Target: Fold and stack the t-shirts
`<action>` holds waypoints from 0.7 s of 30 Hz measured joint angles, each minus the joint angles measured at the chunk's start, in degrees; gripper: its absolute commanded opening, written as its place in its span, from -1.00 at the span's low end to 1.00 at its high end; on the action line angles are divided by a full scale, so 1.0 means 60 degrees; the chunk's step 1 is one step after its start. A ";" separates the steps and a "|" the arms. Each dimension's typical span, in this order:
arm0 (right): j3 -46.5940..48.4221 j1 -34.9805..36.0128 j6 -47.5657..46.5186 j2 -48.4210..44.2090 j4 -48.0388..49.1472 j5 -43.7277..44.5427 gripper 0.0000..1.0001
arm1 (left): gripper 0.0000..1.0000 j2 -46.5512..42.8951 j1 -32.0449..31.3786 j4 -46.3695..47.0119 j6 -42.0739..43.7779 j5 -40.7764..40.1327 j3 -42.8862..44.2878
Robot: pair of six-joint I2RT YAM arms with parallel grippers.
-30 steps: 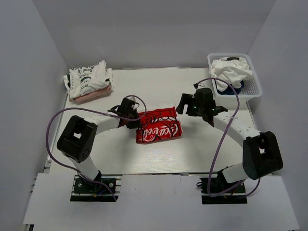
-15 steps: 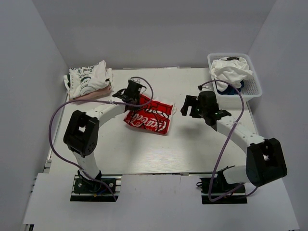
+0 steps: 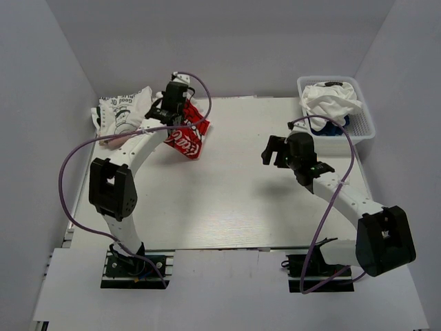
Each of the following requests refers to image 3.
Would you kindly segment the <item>white logo t-shirt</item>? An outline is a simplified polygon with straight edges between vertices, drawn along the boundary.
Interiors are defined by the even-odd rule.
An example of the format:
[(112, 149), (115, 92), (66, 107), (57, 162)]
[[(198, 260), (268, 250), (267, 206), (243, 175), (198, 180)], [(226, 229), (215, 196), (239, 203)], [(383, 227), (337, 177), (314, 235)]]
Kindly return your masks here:
[[(205, 111), (198, 105), (193, 98), (195, 89), (190, 88), (187, 93), (187, 101), (183, 109), (184, 126), (190, 123), (196, 123), (203, 118)], [(190, 160), (197, 160), (201, 156), (203, 145), (207, 133), (211, 127), (210, 121), (207, 119), (191, 128), (174, 130), (164, 141), (169, 147), (177, 150)]]

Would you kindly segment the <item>white t-shirt with tag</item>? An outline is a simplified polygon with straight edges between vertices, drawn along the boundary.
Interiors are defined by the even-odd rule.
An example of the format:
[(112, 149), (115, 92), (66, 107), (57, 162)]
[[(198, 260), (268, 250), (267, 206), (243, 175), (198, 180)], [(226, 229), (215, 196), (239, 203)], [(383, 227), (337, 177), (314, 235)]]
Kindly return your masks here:
[(345, 128), (350, 124), (350, 115), (362, 112), (363, 103), (350, 83), (325, 81), (305, 86), (300, 106), (307, 116), (324, 116)]

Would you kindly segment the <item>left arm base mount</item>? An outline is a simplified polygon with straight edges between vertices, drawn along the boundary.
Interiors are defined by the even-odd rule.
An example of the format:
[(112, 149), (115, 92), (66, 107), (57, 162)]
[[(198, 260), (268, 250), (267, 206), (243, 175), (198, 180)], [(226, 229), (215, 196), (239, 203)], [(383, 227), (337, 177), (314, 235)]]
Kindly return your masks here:
[(172, 277), (174, 251), (146, 250), (149, 259), (163, 277), (146, 261), (117, 258), (111, 249), (107, 250), (101, 276), (101, 289), (121, 290), (165, 290)]

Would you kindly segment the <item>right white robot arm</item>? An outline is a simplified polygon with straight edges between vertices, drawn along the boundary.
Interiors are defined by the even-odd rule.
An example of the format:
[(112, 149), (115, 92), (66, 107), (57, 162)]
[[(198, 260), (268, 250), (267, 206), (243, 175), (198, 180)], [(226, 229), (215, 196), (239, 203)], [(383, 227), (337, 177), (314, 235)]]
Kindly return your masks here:
[(336, 265), (356, 266), (371, 277), (415, 261), (416, 249), (406, 212), (385, 207), (339, 179), (336, 171), (317, 158), (314, 141), (307, 133), (289, 137), (271, 135), (261, 154), (263, 164), (289, 168), (297, 182), (328, 202), (356, 229), (356, 239), (314, 240), (305, 264), (326, 275)]

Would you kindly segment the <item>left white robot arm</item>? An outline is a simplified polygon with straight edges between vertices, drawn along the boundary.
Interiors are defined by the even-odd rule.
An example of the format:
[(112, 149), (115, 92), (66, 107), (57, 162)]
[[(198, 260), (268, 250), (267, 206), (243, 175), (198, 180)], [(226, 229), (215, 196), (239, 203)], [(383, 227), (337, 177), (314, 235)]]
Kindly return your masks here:
[[(155, 101), (142, 118), (141, 128), (179, 126), (189, 88), (189, 76), (178, 74), (167, 84), (161, 101)], [(145, 248), (137, 235), (132, 213), (137, 203), (134, 177), (154, 149), (172, 133), (170, 129), (129, 138), (106, 159), (95, 158), (90, 166), (89, 202), (103, 216), (115, 238), (111, 253), (131, 275), (145, 269)], [(124, 251), (124, 245), (130, 252)]]

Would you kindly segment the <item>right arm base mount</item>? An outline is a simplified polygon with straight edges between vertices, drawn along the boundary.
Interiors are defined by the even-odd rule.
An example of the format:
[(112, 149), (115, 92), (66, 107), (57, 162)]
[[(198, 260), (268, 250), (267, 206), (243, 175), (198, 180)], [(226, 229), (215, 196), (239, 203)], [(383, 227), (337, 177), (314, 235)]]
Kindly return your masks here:
[[(313, 249), (309, 265), (306, 269), (304, 280), (305, 290), (318, 285), (321, 281), (324, 281), (343, 269), (342, 265), (326, 264), (319, 249), (320, 246), (335, 240), (336, 238), (325, 238), (324, 240), (317, 242), (316, 247)], [(300, 293), (300, 276), (307, 250), (307, 246), (296, 248), (291, 253), (287, 254), (285, 260), (280, 264), (281, 268), (287, 271), (290, 293)], [(315, 292), (353, 292), (354, 286), (351, 281), (351, 270), (346, 270), (340, 276), (315, 290)]]

